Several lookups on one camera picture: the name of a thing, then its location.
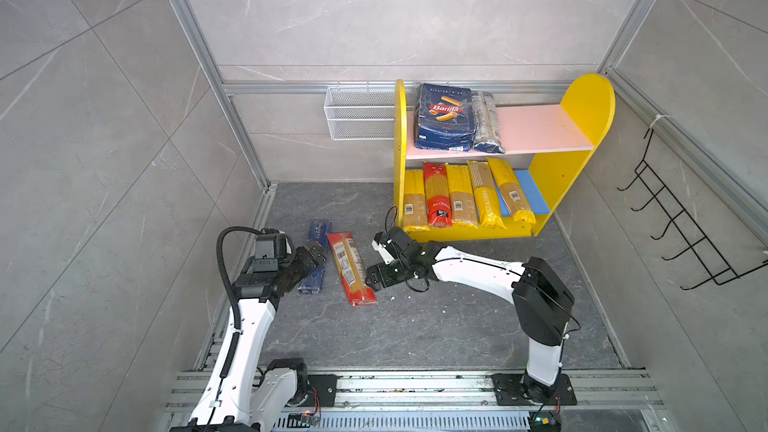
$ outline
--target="black mounting plate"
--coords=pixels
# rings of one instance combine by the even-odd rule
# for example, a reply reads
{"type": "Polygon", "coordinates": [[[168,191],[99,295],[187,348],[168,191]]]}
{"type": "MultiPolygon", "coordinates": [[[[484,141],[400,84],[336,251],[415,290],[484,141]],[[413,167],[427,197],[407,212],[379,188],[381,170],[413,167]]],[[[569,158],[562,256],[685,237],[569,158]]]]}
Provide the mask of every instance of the black mounting plate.
{"type": "Polygon", "coordinates": [[[336,402],[336,382],[339,381],[337,375],[314,375],[310,374],[308,378],[310,390],[317,390],[317,398],[321,407],[333,407],[336,402]]]}
{"type": "MultiPolygon", "coordinates": [[[[523,386],[523,374],[494,374],[491,376],[491,380],[498,405],[531,405],[531,400],[526,398],[527,392],[523,386]]],[[[566,374],[558,376],[552,396],[547,399],[544,405],[557,405],[558,398],[560,398],[560,405],[576,405],[577,403],[571,379],[566,374]]]]}

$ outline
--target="mesh basket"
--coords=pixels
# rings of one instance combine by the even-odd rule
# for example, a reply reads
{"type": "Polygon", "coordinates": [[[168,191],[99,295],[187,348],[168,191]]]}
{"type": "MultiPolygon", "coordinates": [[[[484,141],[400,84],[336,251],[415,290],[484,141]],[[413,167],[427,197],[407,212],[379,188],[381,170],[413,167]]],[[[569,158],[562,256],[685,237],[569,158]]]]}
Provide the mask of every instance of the mesh basket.
{"type": "MultiPolygon", "coordinates": [[[[417,95],[406,89],[406,104],[416,103],[417,95]]],[[[394,87],[329,87],[323,109],[333,140],[395,137],[394,87]]]]}

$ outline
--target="black hook rack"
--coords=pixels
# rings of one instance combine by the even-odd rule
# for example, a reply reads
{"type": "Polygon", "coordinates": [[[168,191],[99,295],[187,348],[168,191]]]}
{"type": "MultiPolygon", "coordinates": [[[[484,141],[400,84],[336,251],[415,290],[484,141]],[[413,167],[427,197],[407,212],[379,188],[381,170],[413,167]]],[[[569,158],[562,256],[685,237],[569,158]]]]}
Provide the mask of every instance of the black hook rack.
{"type": "Polygon", "coordinates": [[[693,285],[691,287],[683,287],[681,285],[680,288],[685,290],[685,291],[689,291],[689,290],[695,289],[696,287],[704,285],[705,283],[707,283],[709,281],[712,281],[712,282],[714,282],[717,285],[723,285],[723,284],[727,284],[728,282],[734,281],[734,280],[736,280],[738,278],[742,278],[744,275],[750,274],[750,273],[754,272],[755,270],[758,270],[758,269],[761,269],[761,268],[763,268],[765,266],[768,266],[768,259],[766,259],[766,260],[763,261],[762,264],[758,265],[757,267],[751,268],[750,270],[748,270],[746,272],[743,272],[741,274],[739,274],[738,272],[736,272],[736,270],[734,270],[734,268],[731,266],[731,264],[729,264],[728,261],[725,259],[723,254],[720,253],[720,250],[717,248],[717,246],[710,240],[709,236],[704,232],[704,230],[701,229],[701,226],[699,226],[699,224],[696,221],[696,219],[693,216],[691,216],[691,214],[688,213],[688,210],[686,209],[686,207],[683,207],[683,204],[680,203],[680,200],[677,198],[677,196],[670,190],[669,187],[667,187],[667,184],[664,183],[663,180],[661,180],[661,177],[658,176],[658,174],[656,173],[655,170],[653,170],[653,168],[650,166],[650,164],[648,162],[646,162],[645,158],[646,158],[646,155],[648,154],[648,147],[650,146],[650,140],[653,139],[653,137],[654,137],[654,130],[653,129],[648,129],[646,131],[645,135],[643,136],[643,139],[645,139],[646,137],[648,138],[648,141],[645,144],[645,151],[643,152],[643,158],[640,160],[640,163],[638,164],[638,166],[634,168],[634,178],[632,179],[632,182],[630,182],[629,185],[624,187],[624,188],[617,187],[617,189],[619,191],[623,192],[623,191],[627,190],[629,187],[632,187],[632,185],[637,180],[640,180],[640,182],[642,182],[642,184],[646,187],[648,192],[650,192],[651,196],[648,199],[648,201],[645,204],[643,204],[642,207],[640,207],[640,208],[632,207],[632,210],[635,211],[635,212],[639,212],[639,211],[643,210],[644,208],[646,208],[648,206],[648,204],[656,201],[656,203],[659,205],[659,207],[661,207],[661,210],[664,211],[664,214],[666,214],[667,218],[669,219],[667,221],[667,226],[664,227],[664,231],[661,233],[661,235],[659,235],[658,237],[655,237],[655,236],[651,235],[650,237],[653,240],[660,240],[664,235],[667,234],[667,231],[669,230],[670,226],[675,226],[675,228],[677,229],[678,233],[680,234],[680,236],[683,237],[683,240],[685,241],[685,243],[687,245],[686,248],[684,248],[683,250],[679,251],[675,256],[673,256],[673,257],[662,257],[662,259],[666,260],[666,261],[675,260],[676,258],[681,256],[682,254],[685,254],[686,252],[688,252],[690,250],[690,251],[692,251],[694,253],[694,255],[696,255],[696,258],[698,259],[699,263],[701,264],[702,267],[704,267],[704,270],[709,275],[709,278],[706,278],[705,280],[699,282],[696,285],[693,285]],[[641,175],[644,172],[646,172],[646,171],[648,171],[649,173],[653,174],[654,177],[661,184],[661,188],[659,188],[656,192],[654,192],[648,186],[648,183],[641,177],[641,175]],[[677,205],[681,209],[680,212],[678,212],[674,216],[672,216],[669,213],[667,208],[664,206],[664,204],[661,203],[661,201],[658,198],[659,194],[661,194],[662,191],[664,191],[664,190],[666,190],[669,193],[669,196],[672,197],[672,199],[677,203],[677,205]],[[681,218],[684,214],[696,226],[696,230],[698,230],[698,232],[701,234],[701,238],[698,238],[694,242],[692,242],[691,239],[689,239],[683,233],[682,228],[676,222],[676,220],[678,218],[681,218]],[[718,256],[720,256],[720,259],[726,265],[724,270],[722,270],[722,271],[720,271],[720,272],[718,272],[716,274],[713,274],[712,271],[710,270],[710,268],[706,266],[706,263],[704,262],[704,260],[702,259],[701,255],[696,251],[696,248],[695,248],[697,245],[699,245],[701,243],[709,244],[709,246],[712,247],[712,249],[715,251],[715,253],[718,256]],[[722,277],[723,274],[728,273],[728,272],[732,272],[733,275],[731,276],[731,274],[728,274],[725,277],[722,277]]]}

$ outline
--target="red pasta package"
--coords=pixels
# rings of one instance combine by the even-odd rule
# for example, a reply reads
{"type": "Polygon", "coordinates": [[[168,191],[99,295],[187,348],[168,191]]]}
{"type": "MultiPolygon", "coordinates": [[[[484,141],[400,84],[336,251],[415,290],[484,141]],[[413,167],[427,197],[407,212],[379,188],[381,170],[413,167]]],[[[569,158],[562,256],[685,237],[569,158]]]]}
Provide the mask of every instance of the red pasta package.
{"type": "Polygon", "coordinates": [[[451,227],[451,201],[448,200],[448,174],[445,166],[424,164],[424,189],[429,226],[451,227]]]}
{"type": "Polygon", "coordinates": [[[336,260],[336,268],[339,269],[347,300],[352,305],[375,304],[376,296],[366,285],[366,268],[362,266],[362,259],[352,234],[341,232],[326,236],[333,249],[333,258],[336,260]]]}

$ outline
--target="white zip tie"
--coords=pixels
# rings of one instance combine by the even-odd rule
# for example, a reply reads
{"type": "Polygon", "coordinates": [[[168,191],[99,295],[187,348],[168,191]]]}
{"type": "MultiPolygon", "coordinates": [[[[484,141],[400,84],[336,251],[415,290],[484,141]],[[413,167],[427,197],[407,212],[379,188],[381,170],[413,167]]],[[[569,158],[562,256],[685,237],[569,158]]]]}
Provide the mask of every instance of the white zip tie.
{"type": "Polygon", "coordinates": [[[667,117],[667,119],[669,119],[672,116],[666,116],[664,114],[656,114],[656,118],[650,123],[650,125],[648,126],[648,129],[653,129],[654,128],[654,124],[656,123],[656,121],[658,119],[661,119],[662,117],[667,117]]]}

